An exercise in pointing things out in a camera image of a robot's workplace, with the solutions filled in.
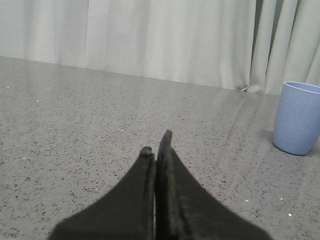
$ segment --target plastic cup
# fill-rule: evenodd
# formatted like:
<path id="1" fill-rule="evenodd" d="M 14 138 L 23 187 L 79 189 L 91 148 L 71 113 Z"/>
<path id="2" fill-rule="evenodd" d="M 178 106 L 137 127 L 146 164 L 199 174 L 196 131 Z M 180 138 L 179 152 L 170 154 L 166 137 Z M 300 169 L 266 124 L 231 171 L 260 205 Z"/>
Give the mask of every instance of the plastic cup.
<path id="1" fill-rule="evenodd" d="M 320 135 L 320 87 L 283 83 L 274 120 L 273 143 L 294 155 L 306 155 Z"/>

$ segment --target curtain fold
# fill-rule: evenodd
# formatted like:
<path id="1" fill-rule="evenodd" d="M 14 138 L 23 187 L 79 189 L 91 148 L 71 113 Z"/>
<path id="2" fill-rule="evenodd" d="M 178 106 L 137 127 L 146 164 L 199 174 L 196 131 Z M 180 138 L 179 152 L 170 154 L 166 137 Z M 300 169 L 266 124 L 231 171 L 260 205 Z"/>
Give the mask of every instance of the curtain fold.
<path id="1" fill-rule="evenodd" d="M 278 95 L 320 85 L 319 0 L 0 0 L 0 55 Z"/>

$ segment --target cup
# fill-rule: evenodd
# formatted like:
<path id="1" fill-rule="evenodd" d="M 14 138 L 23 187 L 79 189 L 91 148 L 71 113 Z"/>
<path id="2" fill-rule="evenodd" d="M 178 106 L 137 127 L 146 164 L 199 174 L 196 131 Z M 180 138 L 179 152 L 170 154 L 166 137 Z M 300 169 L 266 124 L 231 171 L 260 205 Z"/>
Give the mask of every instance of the cup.
<path id="1" fill-rule="evenodd" d="M 273 143 L 294 155 L 306 155 L 320 135 L 320 87 L 283 83 L 274 120 Z"/>

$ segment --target speckled gray floor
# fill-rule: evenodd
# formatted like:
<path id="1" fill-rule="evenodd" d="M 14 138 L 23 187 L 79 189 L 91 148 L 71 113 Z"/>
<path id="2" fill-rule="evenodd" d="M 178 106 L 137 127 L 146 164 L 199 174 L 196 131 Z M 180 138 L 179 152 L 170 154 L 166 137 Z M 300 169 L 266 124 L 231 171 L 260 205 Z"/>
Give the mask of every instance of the speckled gray floor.
<path id="1" fill-rule="evenodd" d="M 320 142 L 272 144 L 277 96 L 0 57 L 0 239 L 45 239 L 166 129 L 196 179 L 277 240 L 319 239 Z"/>

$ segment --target floor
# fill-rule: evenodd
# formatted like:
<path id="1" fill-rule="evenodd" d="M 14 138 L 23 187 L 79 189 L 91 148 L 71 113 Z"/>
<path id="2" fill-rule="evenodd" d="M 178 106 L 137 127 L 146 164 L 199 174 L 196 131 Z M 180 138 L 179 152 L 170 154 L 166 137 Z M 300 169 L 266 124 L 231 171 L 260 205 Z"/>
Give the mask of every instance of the floor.
<path id="1" fill-rule="evenodd" d="M 272 144 L 279 98 L 0 57 L 0 239 L 42 240 L 166 129 L 195 178 L 276 240 L 320 235 L 320 141 Z"/>

